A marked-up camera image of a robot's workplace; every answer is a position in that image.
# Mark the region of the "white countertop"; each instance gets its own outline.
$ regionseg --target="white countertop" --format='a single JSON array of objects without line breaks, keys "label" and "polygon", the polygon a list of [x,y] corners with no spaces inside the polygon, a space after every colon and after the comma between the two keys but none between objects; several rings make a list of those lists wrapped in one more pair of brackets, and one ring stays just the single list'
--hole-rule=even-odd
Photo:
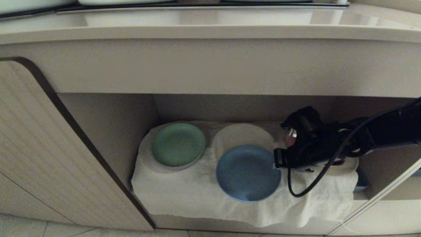
[{"label": "white countertop", "polygon": [[[421,29],[348,9],[153,8],[48,13],[0,20],[0,44],[86,39],[358,39],[421,43]],[[382,8],[387,16],[397,10]],[[421,21],[421,15],[411,17]]]}]

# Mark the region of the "blue plate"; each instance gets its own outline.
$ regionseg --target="blue plate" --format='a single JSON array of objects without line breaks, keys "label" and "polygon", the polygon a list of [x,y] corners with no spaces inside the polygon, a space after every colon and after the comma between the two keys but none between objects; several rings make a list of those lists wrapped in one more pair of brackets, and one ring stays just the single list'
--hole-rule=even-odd
[{"label": "blue plate", "polygon": [[219,186],[230,197],[242,202],[261,201],[276,191],[281,171],[273,168],[269,151],[242,145],[227,151],[216,167]]}]

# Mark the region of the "floor tile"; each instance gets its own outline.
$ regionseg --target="floor tile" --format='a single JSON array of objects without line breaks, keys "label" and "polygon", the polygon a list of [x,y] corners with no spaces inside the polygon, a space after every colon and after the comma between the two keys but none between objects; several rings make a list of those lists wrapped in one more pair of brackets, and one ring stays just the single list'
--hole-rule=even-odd
[{"label": "floor tile", "polygon": [[262,234],[189,231],[190,237],[260,237]]},{"label": "floor tile", "polygon": [[261,237],[323,237],[323,235],[264,234]]},{"label": "floor tile", "polygon": [[157,229],[153,232],[97,228],[75,237],[189,237],[185,230]]},{"label": "floor tile", "polygon": [[0,214],[1,237],[43,237],[46,221]]},{"label": "floor tile", "polygon": [[72,224],[63,224],[57,222],[49,222],[47,229],[45,230],[44,237],[70,237],[88,230],[92,230],[95,227],[91,226],[78,226]]},{"label": "floor tile", "polygon": [[418,234],[374,235],[370,237],[418,237]]}]

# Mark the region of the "wood grain cabinet door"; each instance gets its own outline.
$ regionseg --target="wood grain cabinet door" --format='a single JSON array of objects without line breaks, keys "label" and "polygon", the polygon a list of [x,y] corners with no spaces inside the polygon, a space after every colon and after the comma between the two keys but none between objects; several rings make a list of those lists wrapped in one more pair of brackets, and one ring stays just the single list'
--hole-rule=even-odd
[{"label": "wood grain cabinet door", "polygon": [[3,174],[0,174],[0,213],[45,221],[72,223]]},{"label": "wood grain cabinet door", "polygon": [[[29,60],[0,61],[0,111],[0,172],[55,210],[46,219],[153,230],[140,205]],[[17,201],[25,202],[19,208],[31,205]]]}]

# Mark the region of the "green plate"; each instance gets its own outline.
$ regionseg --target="green plate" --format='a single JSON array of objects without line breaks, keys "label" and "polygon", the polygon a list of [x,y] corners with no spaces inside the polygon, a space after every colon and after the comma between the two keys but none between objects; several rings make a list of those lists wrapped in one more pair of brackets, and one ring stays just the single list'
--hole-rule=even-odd
[{"label": "green plate", "polygon": [[152,155],[162,166],[183,169],[193,165],[205,150],[203,132],[190,124],[173,124],[159,131],[152,142]]}]

